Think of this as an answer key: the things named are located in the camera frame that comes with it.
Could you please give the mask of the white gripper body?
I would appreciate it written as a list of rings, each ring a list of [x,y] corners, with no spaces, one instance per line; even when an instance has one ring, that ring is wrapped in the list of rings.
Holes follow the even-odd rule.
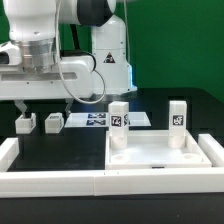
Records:
[[[61,68],[70,92],[80,98],[89,98],[93,92],[94,59],[89,56],[63,57]],[[68,99],[57,70],[45,74],[0,71],[0,100]]]

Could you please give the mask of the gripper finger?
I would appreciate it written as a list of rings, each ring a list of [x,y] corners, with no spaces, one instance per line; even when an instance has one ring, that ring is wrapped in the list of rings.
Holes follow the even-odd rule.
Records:
[[[27,106],[23,100],[15,100],[15,106],[20,110],[23,117],[26,117]]]
[[[72,98],[65,99],[65,102],[66,102],[66,107],[65,107],[66,117],[69,117],[69,115],[71,114],[71,107],[73,105],[74,99]]]

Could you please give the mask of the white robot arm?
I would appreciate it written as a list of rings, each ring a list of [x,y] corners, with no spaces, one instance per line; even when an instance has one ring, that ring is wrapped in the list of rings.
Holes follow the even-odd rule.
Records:
[[[9,40],[0,43],[0,100],[94,104],[137,90],[117,0],[2,0]]]

